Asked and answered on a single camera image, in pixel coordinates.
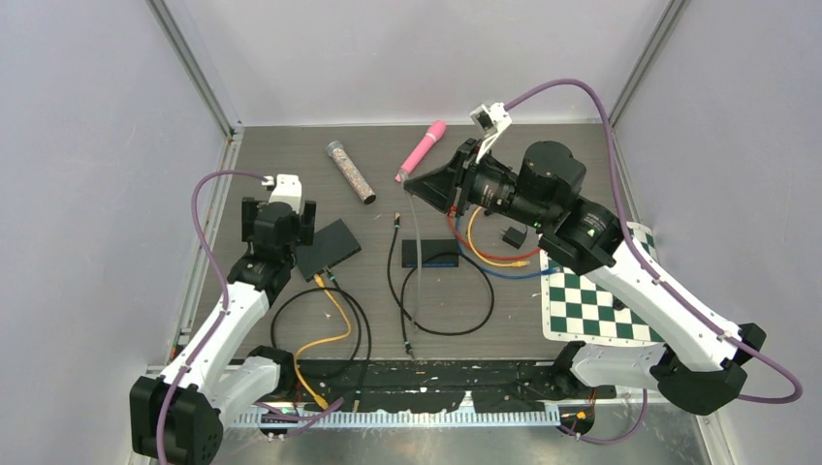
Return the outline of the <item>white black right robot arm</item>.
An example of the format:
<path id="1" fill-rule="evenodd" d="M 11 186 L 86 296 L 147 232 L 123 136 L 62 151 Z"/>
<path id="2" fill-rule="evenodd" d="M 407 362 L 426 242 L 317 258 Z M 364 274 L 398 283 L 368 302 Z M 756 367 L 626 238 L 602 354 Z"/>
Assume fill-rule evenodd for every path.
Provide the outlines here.
<path id="1" fill-rule="evenodd" d="M 496 161 L 476 139 L 439 169 L 407 179 L 404 190 L 443 213 L 469 205 L 532 227 L 549 258 L 610 292 L 661 337 L 644 347 L 568 343 L 548 371 L 552 399 L 601 386 L 659 392 L 705 416 L 738 399 L 744 365 L 766 335 L 688 303 L 619 218 L 581 194 L 585 165 L 557 141 L 527 147 L 518 170 Z"/>

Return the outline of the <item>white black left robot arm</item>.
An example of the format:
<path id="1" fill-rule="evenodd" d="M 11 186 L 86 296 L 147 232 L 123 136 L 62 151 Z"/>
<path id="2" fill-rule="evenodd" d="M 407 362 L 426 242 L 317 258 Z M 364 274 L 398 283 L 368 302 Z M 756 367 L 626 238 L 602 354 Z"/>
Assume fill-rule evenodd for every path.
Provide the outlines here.
<path id="1" fill-rule="evenodd" d="M 312 243 L 314 201 L 242 201 L 245 253 L 223 283 L 214 309 L 182 352 L 129 394 L 134 452 L 163 464 L 209 464 L 227 426 L 268 395 L 289 399 L 298 385 L 293 354 L 259 346 L 225 372 L 250 329 L 291 279 L 296 250 Z"/>

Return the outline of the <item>small black TP-Link switch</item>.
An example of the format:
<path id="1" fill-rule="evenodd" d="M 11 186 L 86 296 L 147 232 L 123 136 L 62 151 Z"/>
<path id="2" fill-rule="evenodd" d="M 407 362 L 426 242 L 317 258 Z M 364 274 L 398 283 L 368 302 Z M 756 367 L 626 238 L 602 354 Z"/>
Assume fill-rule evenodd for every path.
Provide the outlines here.
<path id="1" fill-rule="evenodd" d="M 458 242 L 455 239 L 422 239 L 424 267 L 458 267 Z M 415 239 L 403 239 L 401 242 L 400 263 L 403 268 L 417 266 L 417 243 Z"/>

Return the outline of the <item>black power adapter with cord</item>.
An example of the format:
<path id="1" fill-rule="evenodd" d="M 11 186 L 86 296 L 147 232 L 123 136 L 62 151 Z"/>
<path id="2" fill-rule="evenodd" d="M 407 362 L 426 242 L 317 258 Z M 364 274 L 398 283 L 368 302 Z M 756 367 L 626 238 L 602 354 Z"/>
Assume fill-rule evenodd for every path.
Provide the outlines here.
<path id="1" fill-rule="evenodd" d="M 502 231 L 501 239 L 502 241 L 517 249 L 520 250 L 523 245 L 525 244 L 528 237 L 528 228 L 527 227 L 515 227 L 509 226 L 505 230 Z"/>

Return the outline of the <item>dark grey network switch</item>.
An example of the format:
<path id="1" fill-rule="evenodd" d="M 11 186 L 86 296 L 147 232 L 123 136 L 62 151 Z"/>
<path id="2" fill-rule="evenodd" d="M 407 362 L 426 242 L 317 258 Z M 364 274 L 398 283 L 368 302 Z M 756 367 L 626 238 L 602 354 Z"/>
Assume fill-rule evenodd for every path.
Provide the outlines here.
<path id="1" fill-rule="evenodd" d="M 348 225 L 337 219 L 314 234 L 313 243 L 298 246 L 296 264 L 305 282 L 362 251 Z"/>

